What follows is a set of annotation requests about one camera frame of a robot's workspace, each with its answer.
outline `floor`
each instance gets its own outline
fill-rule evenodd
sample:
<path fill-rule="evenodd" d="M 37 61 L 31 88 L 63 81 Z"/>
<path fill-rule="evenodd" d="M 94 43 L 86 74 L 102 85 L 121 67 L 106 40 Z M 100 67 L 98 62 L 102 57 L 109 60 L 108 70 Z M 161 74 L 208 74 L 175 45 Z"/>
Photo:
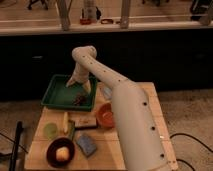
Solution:
<path fill-rule="evenodd" d="M 158 92 L 158 96 L 170 135 L 187 133 L 213 149 L 213 89 Z M 29 150 L 41 111 L 39 100 L 1 102 L 1 133 L 13 138 L 17 121 L 23 121 L 21 144 Z M 173 137 L 172 142 L 176 157 L 188 161 L 196 171 L 213 170 L 213 154 L 198 142 L 186 136 Z M 0 137 L 0 152 L 11 147 Z M 16 170 L 22 171 L 24 160 L 18 162 Z M 178 164 L 178 171 L 191 170 L 182 162 Z M 6 171 L 7 166 L 7 161 L 0 163 L 0 170 Z"/>

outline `chair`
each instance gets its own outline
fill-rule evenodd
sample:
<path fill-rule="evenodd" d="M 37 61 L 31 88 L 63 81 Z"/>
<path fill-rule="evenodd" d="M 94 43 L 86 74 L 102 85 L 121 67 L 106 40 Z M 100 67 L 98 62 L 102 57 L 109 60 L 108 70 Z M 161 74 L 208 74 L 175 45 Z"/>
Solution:
<path fill-rule="evenodd" d="M 28 5 L 28 9 L 32 10 L 32 5 L 35 4 L 36 2 L 41 1 L 41 4 L 44 5 L 44 9 L 48 10 L 48 5 L 46 0 L 29 0 L 29 5 Z"/>
<path fill-rule="evenodd" d="M 191 20 L 198 21 L 208 10 L 212 0 L 193 0 L 190 7 Z"/>

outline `small bowl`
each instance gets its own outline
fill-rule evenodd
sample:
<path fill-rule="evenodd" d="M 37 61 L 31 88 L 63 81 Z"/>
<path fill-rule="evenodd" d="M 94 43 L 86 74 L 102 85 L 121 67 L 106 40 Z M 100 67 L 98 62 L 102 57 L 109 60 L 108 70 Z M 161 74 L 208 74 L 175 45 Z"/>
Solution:
<path fill-rule="evenodd" d="M 110 103 L 103 104 L 95 114 L 97 122 L 102 127 L 113 128 L 115 126 Z"/>
<path fill-rule="evenodd" d="M 69 149 L 69 158 L 66 161 L 59 162 L 56 160 L 56 151 L 61 147 L 67 147 Z M 75 150 L 74 150 L 73 142 L 65 137 L 58 138 L 53 141 L 47 149 L 47 161 L 53 167 L 62 167 L 67 165 L 73 158 Z"/>

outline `bottle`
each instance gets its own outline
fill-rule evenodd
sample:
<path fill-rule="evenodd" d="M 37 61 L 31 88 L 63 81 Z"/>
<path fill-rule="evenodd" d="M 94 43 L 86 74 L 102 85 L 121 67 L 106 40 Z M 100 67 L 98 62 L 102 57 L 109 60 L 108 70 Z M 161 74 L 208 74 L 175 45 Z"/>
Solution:
<path fill-rule="evenodd" d="M 94 0 L 84 0 L 84 19 L 90 19 L 93 23 L 97 22 L 96 10 L 97 9 Z"/>

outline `metal rod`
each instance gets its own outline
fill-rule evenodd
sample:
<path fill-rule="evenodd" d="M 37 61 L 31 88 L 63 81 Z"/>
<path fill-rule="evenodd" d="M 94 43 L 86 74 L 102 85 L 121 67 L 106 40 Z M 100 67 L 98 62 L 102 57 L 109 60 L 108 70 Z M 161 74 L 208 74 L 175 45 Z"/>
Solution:
<path fill-rule="evenodd" d="M 199 22 L 204 26 L 208 26 L 211 24 L 212 19 L 213 19 L 213 1 L 211 1 L 209 8 L 205 13 L 205 16 L 201 17 Z"/>
<path fill-rule="evenodd" d="M 18 156 L 18 147 L 22 131 L 23 131 L 22 122 L 19 121 L 16 126 L 15 142 L 13 145 L 12 156 L 10 158 L 9 171 L 15 171 L 16 168 L 16 159 Z"/>
<path fill-rule="evenodd" d="M 64 31 L 69 30 L 70 20 L 69 20 L 69 12 L 66 5 L 66 1 L 56 0 L 58 6 L 58 12 L 61 20 L 61 26 Z"/>
<path fill-rule="evenodd" d="M 122 0 L 121 9 L 121 28 L 129 27 L 129 13 L 130 13 L 131 0 Z"/>

